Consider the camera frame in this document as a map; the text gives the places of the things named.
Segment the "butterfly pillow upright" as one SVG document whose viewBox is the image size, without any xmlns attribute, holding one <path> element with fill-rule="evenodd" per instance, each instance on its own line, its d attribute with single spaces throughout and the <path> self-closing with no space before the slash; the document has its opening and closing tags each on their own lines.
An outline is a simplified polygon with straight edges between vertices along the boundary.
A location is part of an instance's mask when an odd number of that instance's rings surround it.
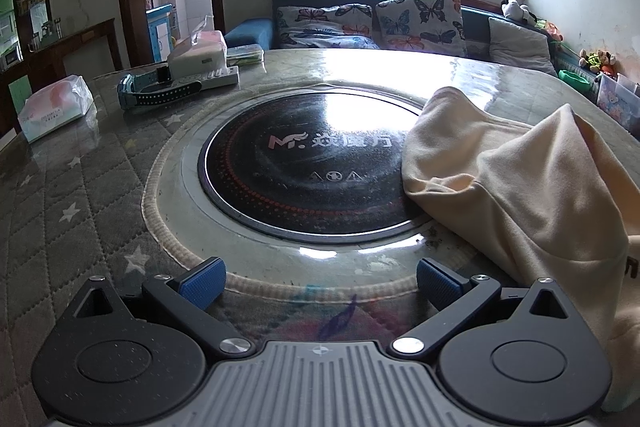
<svg viewBox="0 0 640 427">
<path fill-rule="evenodd" d="M 387 49 L 466 55 L 461 0 L 387 0 L 375 15 Z"/>
</svg>

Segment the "colourful plush toys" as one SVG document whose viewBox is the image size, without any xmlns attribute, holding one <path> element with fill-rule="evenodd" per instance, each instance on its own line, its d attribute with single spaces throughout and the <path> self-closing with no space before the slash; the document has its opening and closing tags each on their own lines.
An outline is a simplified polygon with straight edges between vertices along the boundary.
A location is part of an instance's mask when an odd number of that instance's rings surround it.
<svg viewBox="0 0 640 427">
<path fill-rule="evenodd" d="M 593 74 L 603 74 L 613 77 L 616 73 L 616 57 L 605 50 L 598 49 L 596 52 L 581 50 L 578 54 L 579 66 L 593 72 Z"/>
</svg>

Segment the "panda plush toy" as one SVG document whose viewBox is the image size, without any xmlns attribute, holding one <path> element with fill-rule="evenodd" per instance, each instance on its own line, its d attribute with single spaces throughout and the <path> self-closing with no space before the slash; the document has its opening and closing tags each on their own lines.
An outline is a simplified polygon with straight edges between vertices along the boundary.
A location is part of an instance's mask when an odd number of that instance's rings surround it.
<svg viewBox="0 0 640 427">
<path fill-rule="evenodd" d="M 537 17 L 529 11 L 528 6 L 518 0 L 502 0 L 501 11 L 502 15 L 512 22 L 528 26 L 535 26 L 537 23 Z"/>
</svg>

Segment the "blue white box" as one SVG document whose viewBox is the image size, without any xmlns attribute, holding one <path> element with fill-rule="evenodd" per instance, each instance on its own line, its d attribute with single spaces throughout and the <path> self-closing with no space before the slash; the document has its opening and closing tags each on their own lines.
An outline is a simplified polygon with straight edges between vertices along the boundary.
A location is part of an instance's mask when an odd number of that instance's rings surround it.
<svg viewBox="0 0 640 427">
<path fill-rule="evenodd" d="M 146 11 L 154 63 L 166 61 L 174 48 L 171 15 L 174 7 L 168 3 Z"/>
</svg>

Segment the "white tissue pack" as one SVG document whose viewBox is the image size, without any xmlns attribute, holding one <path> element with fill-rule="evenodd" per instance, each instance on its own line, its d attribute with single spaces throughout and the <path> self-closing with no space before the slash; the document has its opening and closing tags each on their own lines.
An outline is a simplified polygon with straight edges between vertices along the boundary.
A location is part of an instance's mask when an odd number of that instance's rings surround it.
<svg viewBox="0 0 640 427">
<path fill-rule="evenodd" d="M 32 94 L 17 119 L 24 138 L 32 143 L 84 117 L 91 106 L 93 96 L 84 77 L 70 75 Z"/>
</svg>

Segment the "cream sweater garment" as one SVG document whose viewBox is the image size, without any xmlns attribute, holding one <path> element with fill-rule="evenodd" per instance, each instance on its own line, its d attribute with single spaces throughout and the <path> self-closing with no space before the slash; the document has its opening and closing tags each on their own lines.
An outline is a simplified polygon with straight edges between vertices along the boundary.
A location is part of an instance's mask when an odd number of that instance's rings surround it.
<svg viewBox="0 0 640 427">
<path fill-rule="evenodd" d="M 639 398 L 639 190 L 588 121 L 562 106 L 535 126 L 438 90 L 409 131 L 406 194 L 512 279 L 555 279 L 604 348 L 603 407 Z"/>
</svg>

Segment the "pink white tissue box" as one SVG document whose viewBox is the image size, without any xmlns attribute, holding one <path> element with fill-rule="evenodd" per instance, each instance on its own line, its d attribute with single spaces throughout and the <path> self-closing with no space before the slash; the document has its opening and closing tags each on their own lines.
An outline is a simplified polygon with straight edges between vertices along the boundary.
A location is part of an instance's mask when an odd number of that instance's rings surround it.
<svg viewBox="0 0 640 427">
<path fill-rule="evenodd" d="M 194 84 L 200 90 L 235 86 L 240 74 L 227 65 L 227 43 L 219 30 L 200 30 L 180 42 L 168 56 L 171 87 Z"/>
</svg>

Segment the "green bowl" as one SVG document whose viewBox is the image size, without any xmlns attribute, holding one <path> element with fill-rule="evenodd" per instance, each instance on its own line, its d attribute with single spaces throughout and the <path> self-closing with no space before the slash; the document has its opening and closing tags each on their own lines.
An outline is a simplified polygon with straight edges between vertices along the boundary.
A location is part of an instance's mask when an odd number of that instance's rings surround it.
<svg viewBox="0 0 640 427">
<path fill-rule="evenodd" d="M 581 94 L 588 94 L 592 88 L 592 81 L 571 72 L 570 70 L 561 69 L 558 72 L 559 78 Z"/>
</svg>

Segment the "clear plastic storage box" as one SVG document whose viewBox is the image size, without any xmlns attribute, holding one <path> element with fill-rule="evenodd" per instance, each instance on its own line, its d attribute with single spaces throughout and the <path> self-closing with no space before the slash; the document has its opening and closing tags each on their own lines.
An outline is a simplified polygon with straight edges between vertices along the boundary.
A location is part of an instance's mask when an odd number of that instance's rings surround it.
<svg viewBox="0 0 640 427">
<path fill-rule="evenodd" d="M 599 78 L 597 106 L 613 118 L 617 124 L 639 138 L 640 105 L 638 96 L 607 75 L 601 74 Z"/>
</svg>

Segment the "black round induction cooktop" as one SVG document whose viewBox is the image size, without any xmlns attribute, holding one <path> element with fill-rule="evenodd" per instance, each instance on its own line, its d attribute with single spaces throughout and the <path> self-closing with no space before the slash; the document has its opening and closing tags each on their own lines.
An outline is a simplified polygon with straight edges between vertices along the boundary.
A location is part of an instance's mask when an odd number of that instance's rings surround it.
<svg viewBox="0 0 640 427">
<path fill-rule="evenodd" d="M 402 147 L 418 116 L 401 98 L 363 90 L 258 98 L 210 132 L 198 181 L 225 215 L 279 239 L 387 239 L 426 220 L 401 181 Z"/>
</svg>

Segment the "blue smart watch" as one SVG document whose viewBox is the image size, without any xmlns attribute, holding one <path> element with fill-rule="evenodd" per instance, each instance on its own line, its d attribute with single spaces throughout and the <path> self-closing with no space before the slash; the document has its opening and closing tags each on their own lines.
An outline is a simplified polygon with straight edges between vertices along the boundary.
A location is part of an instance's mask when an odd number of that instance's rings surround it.
<svg viewBox="0 0 640 427">
<path fill-rule="evenodd" d="M 203 89 L 200 80 L 173 80 L 169 68 L 162 66 L 152 72 L 134 75 L 131 72 L 117 85 L 121 109 L 164 106 L 196 95 Z"/>
</svg>

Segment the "grey quilted star table cover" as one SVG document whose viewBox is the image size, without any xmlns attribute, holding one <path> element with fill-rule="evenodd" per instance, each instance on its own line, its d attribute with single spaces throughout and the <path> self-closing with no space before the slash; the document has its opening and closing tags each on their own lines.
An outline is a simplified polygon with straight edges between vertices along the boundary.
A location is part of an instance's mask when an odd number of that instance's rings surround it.
<svg viewBox="0 0 640 427">
<path fill-rule="evenodd" d="M 564 83 L 539 72 L 409 52 L 280 50 L 242 72 L 243 86 L 277 80 L 352 80 L 429 96 L 454 86 L 487 112 L 536 124 L 563 104 L 596 127 L 631 176 L 639 144 L 601 109 Z M 148 275 L 181 270 L 153 239 L 141 204 L 160 150 L 206 105 L 196 96 L 134 114 L 116 101 L 116 78 L 90 82 L 96 107 L 85 119 L 1 154 L 1 421 L 39 426 L 44 416 L 30 368 L 78 288 L 103 274 L 122 289 Z"/>
</svg>

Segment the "butterfly pillow lying flat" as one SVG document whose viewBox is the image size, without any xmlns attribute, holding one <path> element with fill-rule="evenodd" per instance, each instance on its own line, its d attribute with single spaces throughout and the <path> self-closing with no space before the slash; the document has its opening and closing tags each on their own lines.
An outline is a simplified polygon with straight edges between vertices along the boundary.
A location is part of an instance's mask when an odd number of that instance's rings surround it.
<svg viewBox="0 0 640 427">
<path fill-rule="evenodd" d="M 311 8 L 281 6 L 276 12 L 278 40 L 285 49 L 372 49 L 373 12 L 369 5 L 349 3 Z"/>
</svg>

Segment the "grey cushion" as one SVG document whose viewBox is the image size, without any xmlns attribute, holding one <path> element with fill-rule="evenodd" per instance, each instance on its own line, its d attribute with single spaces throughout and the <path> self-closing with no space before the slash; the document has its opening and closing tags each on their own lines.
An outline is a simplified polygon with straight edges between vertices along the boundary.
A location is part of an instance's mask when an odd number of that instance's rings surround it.
<svg viewBox="0 0 640 427">
<path fill-rule="evenodd" d="M 495 17 L 488 20 L 488 25 L 491 61 L 556 75 L 548 40 L 543 34 Z"/>
</svg>

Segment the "green packet on table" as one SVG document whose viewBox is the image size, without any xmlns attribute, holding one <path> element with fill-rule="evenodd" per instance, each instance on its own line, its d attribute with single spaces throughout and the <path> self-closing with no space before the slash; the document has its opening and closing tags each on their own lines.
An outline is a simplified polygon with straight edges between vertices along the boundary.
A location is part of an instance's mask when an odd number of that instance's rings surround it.
<svg viewBox="0 0 640 427">
<path fill-rule="evenodd" d="M 265 50 L 257 43 L 234 46 L 227 50 L 228 66 L 260 64 L 264 61 Z"/>
</svg>

